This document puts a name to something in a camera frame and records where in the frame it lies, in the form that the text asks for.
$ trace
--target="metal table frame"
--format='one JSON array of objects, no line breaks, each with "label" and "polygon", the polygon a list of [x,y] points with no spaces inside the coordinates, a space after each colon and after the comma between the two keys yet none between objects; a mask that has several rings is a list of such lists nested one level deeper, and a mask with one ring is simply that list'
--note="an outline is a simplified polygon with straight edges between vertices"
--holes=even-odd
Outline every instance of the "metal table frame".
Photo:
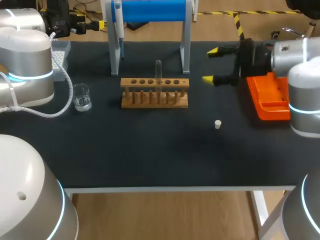
[{"label": "metal table frame", "polygon": [[98,194],[98,193],[156,193],[156,192],[221,192],[245,191],[251,193],[254,215],[258,225],[260,240],[271,240],[280,230],[281,209],[285,196],[281,199],[274,211],[268,214],[268,209],[263,191],[291,191],[295,186],[185,186],[185,187],[96,187],[96,188],[66,188],[64,189],[72,199],[73,194]]}]

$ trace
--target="wooden floor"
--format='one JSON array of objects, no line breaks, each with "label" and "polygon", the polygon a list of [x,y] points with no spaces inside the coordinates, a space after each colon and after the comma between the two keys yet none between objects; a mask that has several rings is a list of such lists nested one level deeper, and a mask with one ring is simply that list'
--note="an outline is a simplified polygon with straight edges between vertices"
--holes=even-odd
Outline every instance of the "wooden floor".
[{"label": "wooden floor", "polygon": [[[69,3],[72,8],[76,0],[69,0]],[[100,12],[100,1],[88,4],[87,9]],[[254,10],[289,9],[284,0],[199,0],[199,12]],[[240,22],[246,38],[266,40],[270,39],[272,31],[282,27],[303,32],[309,19],[301,14],[243,14]],[[153,22],[136,31],[125,29],[125,41],[180,41],[181,26],[180,22]],[[280,36],[280,39],[295,38],[285,33]],[[64,39],[108,41],[108,36],[105,32],[89,31],[86,35],[71,34]],[[199,15],[198,21],[192,23],[193,41],[238,39],[232,17]],[[271,212],[282,192],[266,191],[264,194]],[[257,239],[246,192],[79,194],[74,196],[73,202],[79,217],[79,240]]]}]

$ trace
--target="glowing blue ring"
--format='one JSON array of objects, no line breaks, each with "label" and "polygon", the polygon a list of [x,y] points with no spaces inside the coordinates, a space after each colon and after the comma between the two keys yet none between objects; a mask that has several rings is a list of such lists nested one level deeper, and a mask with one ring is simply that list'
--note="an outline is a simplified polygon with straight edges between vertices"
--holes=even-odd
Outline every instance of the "glowing blue ring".
[{"label": "glowing blue ring", "polygon": [[62,210],[61,210],[61,213],[60,213],[60,217],[59,217],[59,220],[58,222],[56,223],[56,226],[55,228],[53,229],[52,233],[50,234],[50,236],[46,239],[46,240],[50,240],[53,238],[53,236],[55,235],[56,231],[58,230],[58,227],[62,221],[62,217],[64,215],[64,211],[65,211],[65,204],[66,204],[66,200],[65,200],[65,192],[64,192],[64,189],[62,188],[60,182],[57,180],[60,188],[61,188],[61,193],[62,193]]},{"label": "glowing blue ring", "polygon": [[49,76],[51,76],[54,73],[54,71],[52,70],[51,72],[41,75],[41,76],[17,76],[12,74],[11,72],[9,72],[9,76],[15,79],[19,79],[19,80],[37,80],[37,79],[44,79],[47,78]]},{"label": "glowing blue ring", "polygon": [[305,176],[303,182],[302,182],[302,187],[301,187],[301,199],[302,199],[302,205],[303,205],[303,209],[305,211],[306,216],[308,217],[310,223],[312,224],[312,226],[315,228],[315,230],[320,234],[320,228],[317,226],[317,224],[315,223],[315,221],[313,220],[313,218],[311,217],[307,205],[306,205],[306,200],[305,200],[305,181],[307,178],[308,174]]},{"label": "glowing blue ring", "polygon": [[300,113],[300,114],[320,114],[320,110],[316,110],[316,111],[304,111],[304,110],[299,110],[299,109],[296,109],[295,107],[291,106],[291,104],[289,103],[289,107],[292,111],[295,111],[297,113]]}]

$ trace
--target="pipette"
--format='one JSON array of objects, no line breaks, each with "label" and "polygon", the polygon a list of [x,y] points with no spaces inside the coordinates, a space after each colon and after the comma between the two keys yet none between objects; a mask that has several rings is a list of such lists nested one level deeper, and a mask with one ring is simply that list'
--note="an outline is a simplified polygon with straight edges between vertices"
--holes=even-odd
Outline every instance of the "pipette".
[{"label": "pipette", "polygon": [[115,24],[116,24],[116,31],[119,38],[119,44],[120,44],[120,54],[122,59],[125,57],[124,53],[124,36],[125,36],[125,30],[124,30],[124,19],[122,14],[122,2],[121,0],[114,0],[114,13],[115,13]]}]

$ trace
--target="glass test tube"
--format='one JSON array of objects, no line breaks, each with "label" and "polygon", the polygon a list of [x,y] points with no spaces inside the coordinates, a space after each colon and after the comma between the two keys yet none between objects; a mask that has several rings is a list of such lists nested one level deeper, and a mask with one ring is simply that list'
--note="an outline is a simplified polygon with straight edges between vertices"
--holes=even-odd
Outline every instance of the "glass test tube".
[{"label": "glass test tube", "polygon": [[155,61],[155,92],[156,102],[161,104],[161,85],[162,85],[162,62],[161,60]]}]

